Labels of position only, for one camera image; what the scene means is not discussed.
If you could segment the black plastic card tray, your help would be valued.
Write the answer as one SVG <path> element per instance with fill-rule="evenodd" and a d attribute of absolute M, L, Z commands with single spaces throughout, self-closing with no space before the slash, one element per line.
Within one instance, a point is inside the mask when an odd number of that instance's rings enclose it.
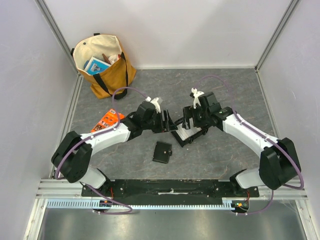
<path fill-rule="evenodd" d="M 177 126 L 177 130 L 171 132 L 182 148 L 187 144 L 192 144 L 198 137 L 206 135 L 209 130 L 208 128 L 194 127 L 192 118 L 189 119 L 190 129 L 185 129 L 182 127 L 183 120 L 183 118 L 180 118 L 175 121 L 174 124 Z"/>

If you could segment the black leather card holder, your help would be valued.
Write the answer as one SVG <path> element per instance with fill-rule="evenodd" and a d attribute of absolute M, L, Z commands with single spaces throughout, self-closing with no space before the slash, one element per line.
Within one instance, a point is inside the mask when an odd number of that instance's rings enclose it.
<path fill-rule="evenodd" d="M 172 144 L 162 141 L 157 141 L 154 152 L 153 152 L 153 162 L 168 164 L 170 157 L 172 156 Z"/>

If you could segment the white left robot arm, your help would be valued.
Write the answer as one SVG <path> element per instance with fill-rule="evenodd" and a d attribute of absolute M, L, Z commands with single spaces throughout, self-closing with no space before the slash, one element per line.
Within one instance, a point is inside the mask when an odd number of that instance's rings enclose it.
<path fill-rule="evenodd" d="M 56 173 L 69 183 L 81 182 L 92 187 L 98 196 L 106 196 L 110 191 L 109 179 L 97 168 L 90 166 L 91 157 L 108 147 L 125 143 L 139 137 L 143 131 L 154 134 L 173 132 L 178 128 L 168 110 L 161 110 L 157 100 L 142 102 L 136 111 L 115 125 L 91 133 L 66 134 L 51 158 Z"/>

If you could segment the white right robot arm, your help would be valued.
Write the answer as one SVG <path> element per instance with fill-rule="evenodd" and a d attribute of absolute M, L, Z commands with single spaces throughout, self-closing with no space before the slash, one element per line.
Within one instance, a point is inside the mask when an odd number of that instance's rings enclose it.
<path fill-rule="evenodd" d="M 289 187 L 294 177 L 302 179 L 301 166 L 292 140 L 271 136 L 244 120 L 233 108 L 222 108 L 213 92 L 191 89 L 193 103 L 183 108 L 183 117 L 177 122 L 176 139 L 181 146 L 205 135 L 209 128 L 217 127 L 247 147 L 258 157 L 259 166 L 244 169 L 231 177 L 229 191 L 242 196 L 248 188 L 266 186 L 277 190 Z"/>

